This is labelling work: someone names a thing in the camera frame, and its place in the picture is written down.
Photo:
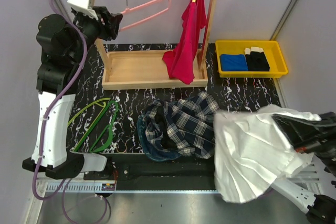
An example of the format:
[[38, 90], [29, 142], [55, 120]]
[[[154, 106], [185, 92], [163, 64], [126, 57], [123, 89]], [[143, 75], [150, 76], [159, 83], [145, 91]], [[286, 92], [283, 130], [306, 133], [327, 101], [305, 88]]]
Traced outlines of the navy plaid skirt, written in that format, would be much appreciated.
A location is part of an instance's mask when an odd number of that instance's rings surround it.
[[155, 100], [143, 113], [150, 144], [164, 152], [209, 159], [214, 155], [214, 114], [218, 103], [202, 91], [174, 102]]

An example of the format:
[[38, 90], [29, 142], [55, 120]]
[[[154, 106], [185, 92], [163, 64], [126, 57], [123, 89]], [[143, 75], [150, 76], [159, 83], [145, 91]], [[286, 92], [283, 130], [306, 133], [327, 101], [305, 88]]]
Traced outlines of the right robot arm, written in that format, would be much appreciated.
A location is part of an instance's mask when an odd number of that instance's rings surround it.
[[[272, 119], [294, 150], [314, 154], [325, 165], [324, 171], [335, 176], [335, 113], [320, 115], [319, 121], [274, 114]], [[281, 178], [271, 186], [294, 203], [309, 223], [335, 223], [335, 199], [324, 195], [313, 164], [291, 179]]]

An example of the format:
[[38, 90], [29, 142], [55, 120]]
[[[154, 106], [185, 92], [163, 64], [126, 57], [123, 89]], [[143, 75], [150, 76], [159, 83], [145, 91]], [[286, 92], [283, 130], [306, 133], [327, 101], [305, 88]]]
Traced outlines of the magenta pink shirt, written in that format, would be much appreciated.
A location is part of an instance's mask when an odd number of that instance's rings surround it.
[[193, 62], [197, 54], [200, 31], [206, 25], [204, 0], [190, 0], [182, 14], [182, 34], [174, 50], [164, 53], [162, 60], [166, 64], [169, 78], [178, 79], [184, 84], [194, 80]]

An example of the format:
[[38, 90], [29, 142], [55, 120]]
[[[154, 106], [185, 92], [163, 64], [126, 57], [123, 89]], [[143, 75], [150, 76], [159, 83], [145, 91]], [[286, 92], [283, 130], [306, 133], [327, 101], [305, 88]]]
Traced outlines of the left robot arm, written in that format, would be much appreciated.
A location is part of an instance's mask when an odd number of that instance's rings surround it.
[[121, 13], [113, 14], [103, 6], [93, 10], [96, 18], [74, 10], [71, 22], [60, 14], [51, 14], [38, 24], [41, 66], [36, 88], [40, 119], [34, 152], [22, 162], [25, 170], [44, 172], [53, 179], [74, 178], [85, 172], [95, 172], [103, 180], [113, 175], [105, 156], [75, 153], [66, 147], [68, 120], [88, 50], [97, 39], [116, 39], [123, 19]]

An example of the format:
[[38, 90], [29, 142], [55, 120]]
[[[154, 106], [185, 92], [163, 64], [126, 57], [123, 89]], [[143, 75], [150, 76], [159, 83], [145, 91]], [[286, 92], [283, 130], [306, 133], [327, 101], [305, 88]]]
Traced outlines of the white pink garment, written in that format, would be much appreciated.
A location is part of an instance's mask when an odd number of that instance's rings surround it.
[[321, 120], [317, 114], [273, 104], [257, 112], [215, 112], [215, 187], [225, 202], [252, 201], [276, 179], [292, 177], [310, 165], [313, 155], [294, 150], [272, 119], [274, 114]]

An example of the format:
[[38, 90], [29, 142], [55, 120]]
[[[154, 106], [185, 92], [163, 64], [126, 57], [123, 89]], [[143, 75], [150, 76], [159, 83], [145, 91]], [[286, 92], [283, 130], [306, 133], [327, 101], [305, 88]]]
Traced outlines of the dark green hanger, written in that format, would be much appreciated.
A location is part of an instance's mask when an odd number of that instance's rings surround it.
[[[98, 136], [98, 138], [95, 140], [95, 142], [93, 143], [93, 145], [91, 146], [91, 148], [89, 149], [89, 153], [101, 153], [103, 152], [105, 149], [107, 149], [113, 141], [113, 125], [114, 122], [116, 120], [117, 117], [117, 113], [119, 111], [119, 106], [118, 104], [111, 100], [110, 98], [101, 98], [98, 100], [93, 101], [92, 103], [90, 103], [89, 105], [85, 106], [83, 109], [81, 109], [80, 111], [78, 111], [68, 122], [68, 126], [85, 110], [87, 110], [88, 108], [90, 108], [91, 106], [94, 105], [98, 105], [100, 107], [102, 107], [101, 111], [99, 112], [99, 114], [97, 115], [97, 117], [94, 119], [94, 121], [91, 123], [91, 125], [89, 126], [88, 130], [86, 131], [86, 133], [83, 135], [83, 137], [79, 140], [79, 142], [75, 145], [75, 147], [73, 148], [73, 152], [77, 152], [80, 147], [82, 146], [82, 144], [84, 143], [84, 141], [86, 140], [86, 138], [91, 134], [92, 130], [96, 127], [96, 125], [98, 124], [98, 122], [101, 120], [101, 118], [105, 115], [105, 113], [110, 109], [110, 107], [112, 105], [114, 105], [114, 114], [112, 116], [112, 121], [110, 124], [108, 124], [103, 131], [100, 133], [100, 135]], [[101, 138], [103, 137], [104, 133], [108, 132], [108, 138], [105, 141], [105, 143], [100, 146], [100, 147], [96, 147], [96, 145], [98, 144], [98, 142], [101, 140]]]

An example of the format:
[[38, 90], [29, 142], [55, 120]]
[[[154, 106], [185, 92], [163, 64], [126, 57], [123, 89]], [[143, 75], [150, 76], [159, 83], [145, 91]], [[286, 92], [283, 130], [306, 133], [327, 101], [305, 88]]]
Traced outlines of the lime green hanger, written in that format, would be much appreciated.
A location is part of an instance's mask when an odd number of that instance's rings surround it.
[[72, 152], [78, 152], [82, 148], [90, 133], [97, 126], [98, 122], [102, 119], [105, 113], [110, 109], [111, 105], [111, 98], [97, 99], [80, 109], [69, 120], [68, 126], [74, 126], [75, 122], [79, 122], [80, 120], [83, 123], [83, 126], [80, 126], [80, 129], [85, 130], [81, 138], [76, 141], [74, 147], [70, 149]]

